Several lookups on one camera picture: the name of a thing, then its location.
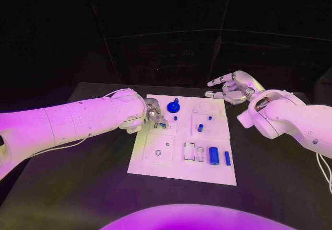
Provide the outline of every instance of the black background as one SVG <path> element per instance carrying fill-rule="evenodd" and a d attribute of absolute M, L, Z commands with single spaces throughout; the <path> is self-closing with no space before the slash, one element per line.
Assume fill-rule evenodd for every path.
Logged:
<path fill-rule="evenodd" d="M 328 0 L 10 1 L 0 111 L 65 103 L 81 81 L 205 88 L 237 70 L 313 99 L 332 65 L 331 12 Z M 0 200 L 23 166 L 0 182 Z"/>

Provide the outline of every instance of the white board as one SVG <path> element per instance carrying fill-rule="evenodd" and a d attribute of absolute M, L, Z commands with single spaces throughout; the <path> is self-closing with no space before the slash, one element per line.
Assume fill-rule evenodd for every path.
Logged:
<path fill-rule="evenodd" d="M 163 129 L 153 121 L 143 125 L 128 173 L 237 185 L 224 100 L 165 95 L 147 95 L 147 98 L 157 99 L 169 127 Z M 173 114 L 166 106 L 175 98 L 180 110 Z M 202 132 L 198 132 L 199 124 L 204 124 Z M 209 164 L 209 147 L 218 148 L 219 165 Z M 225 151 L 231 166 L 225 163 Z"/>

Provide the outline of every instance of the table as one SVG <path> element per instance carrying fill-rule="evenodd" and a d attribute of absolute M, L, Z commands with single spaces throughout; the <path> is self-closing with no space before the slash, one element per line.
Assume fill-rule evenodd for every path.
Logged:
<path fill-rule="evenodd" d="M 82 82 L 68 102 L 127 87 L 143 97 L 204 97 L 206 91 Z M 332 196 L 316 155 L 289 135 L 270 140 L 243 128 L 237 115 L 247 106 L 225 103 L 237 186 L 128 174 L 136 134 L 117 129 L 30 159 L 0 207 L 0 228 L 95 230 L 141 209 L 189 203 L 238 209 L 300 230 L 331 229 Z"/>

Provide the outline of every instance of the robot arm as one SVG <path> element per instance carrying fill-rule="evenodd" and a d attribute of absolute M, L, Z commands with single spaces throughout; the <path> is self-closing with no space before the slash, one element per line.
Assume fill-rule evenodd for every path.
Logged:
<path fill-rule="evenodd" d="M 227 74 L 208 83 L 225 83 L 224 92 L 208 91 L 205 96 L 232 104 L 250 101 L 238 115 L 245 128 L 256 126 L 264 137 L 274 139 L 283 133 L 293 136 L 305 148 L 332 158 L 332 108 L 306 105 L 289 92 L 264 90 L 257 80 L 243 71 Z"/>
<path fill-rule="evenodd" d="M 131 89 L 49 108 L 0 114 L 0 179 L 39 151 L 116 128 L 134 133 L 149 119 L 167 124 L 156 99 Z"/>

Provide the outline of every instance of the white cable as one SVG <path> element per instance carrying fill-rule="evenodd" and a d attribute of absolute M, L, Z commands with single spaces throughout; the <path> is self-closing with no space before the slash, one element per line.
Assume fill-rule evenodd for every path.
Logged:
<path fill-rule="evenodd" d="M 65 148 L 74 147 L 74 146 L 79 145 L 85 140 L 87 140 L 87 138 L 84 138 L 75 145 L 58 147 L 58 148 L 53 148 L 53 149 L 48 149 L 48 150 L 42 151 L 42 152 L 38 152 L 30 157 L 33 157 L 33 156 L 39 155 L 40 153 L 45 153 L 45 152 L 48 152 L 51 150 L 59 150 L 59 149 L 65 149 Z"/>
<path fill-rule="evenodd" d="M 108 94 L 105 94 L 103 97 L 107 97 L 110 94 L 113 94 L 113 93 L 116 93 L 116 92 L 118 92 L 118 91 L 123 91 L 123 90 L 130 90 L 130 88 L 127 88 L 127 89 L 120 89 L 120 90 L 116 90 L 116 91 L 110 92 Z"/>
<path fill-rule="evenodd" d="M 328 167 L 329 174 L 331 174 L 331 178 L 329 178 L 329 179 L 328 179 L 328 176 L 326 176 L 326 174 L 325 174 L 323 167 L 322 167 L 322 164 L 320 164 L 320 161 L 319 161 L 318 156 L 320 156 L 320 158 L 322 158 L 322 160 L 323 160 L 323 163 L 325 163 L 325 165 L 326 165 L 326 167 Z M 323 159 L 323 156 L 322 156 L 322 154 L 319 154 L 319 153 L 316 153 L 316 162 L 318 162 L 319 167 L 320 167 L 320 170 L 322 170 L 322 172 L 323 172 L 325 179 L 326 179 L 326 181 L 328 181 L 328 183 L 329 183 L 329 189 L 331 189 L 331 193 L 332 193 L 332 171 L 331 171 L 331 167 L 329 167 L 329 165 L 328 165 L 328 163 L 326 163 L 326 161 L 325 161 L 325 159 Z"/>

